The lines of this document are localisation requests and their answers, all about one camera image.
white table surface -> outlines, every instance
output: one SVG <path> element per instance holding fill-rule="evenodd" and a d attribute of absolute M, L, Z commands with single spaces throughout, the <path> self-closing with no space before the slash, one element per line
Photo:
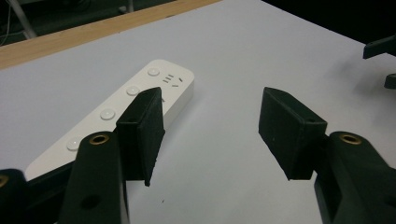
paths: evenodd
<path fill-rule="evenodd" d="M 149 61 L 195 74 L 131 223 L 321 223 L 311 181 L 288 181 L 258 134 L 264 87 L 288 91 L 396 167 L 396 58 L 259 0 L 223 0 L 0 71 L 0 169 L 26 167 Z"/>

circular button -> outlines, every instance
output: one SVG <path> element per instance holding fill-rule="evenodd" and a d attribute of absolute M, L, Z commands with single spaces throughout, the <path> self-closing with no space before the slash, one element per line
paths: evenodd
<path fill-rule="evenodd" d="M 67 149 L 69 149 L 69 151 L 77 151 L 81 140 L 82 140 L 81 137 L 74 137 L 74 138 L 70 139 L 66 143 Z"/>
<path fill-rule="evenodd" d="M 139 92 L 140 90 L 136 86 L 131 86 L 126 89 L 126 93 L 130 96 L 136 96 Z"/>
<path fill-rule="evenodd" d="M 160 74 L 160 70 L 158 68 L 150 68 L 148 74 L 152 77 L 156 77 Z"/>
<path fill-rule="evenodd" d="M 103 120 L 111 120 L 116 116 L 116 112 L 112 109 L 105 109 L 100 113 L 100 118 Z"/>

wooden surface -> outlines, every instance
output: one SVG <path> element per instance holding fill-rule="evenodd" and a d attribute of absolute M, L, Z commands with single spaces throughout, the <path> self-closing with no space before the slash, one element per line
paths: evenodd
<path fill-rule="evenodd" d="M 115 18 L 93 22 L 51 35 L 0 48 L 0 69 L 26 63 L 34 59 L 73 48 L 78 45 L 132 29 L 153 21 L 184 13 L 220 0 L 178 0 L 156 7 L 139 10 Z"/>

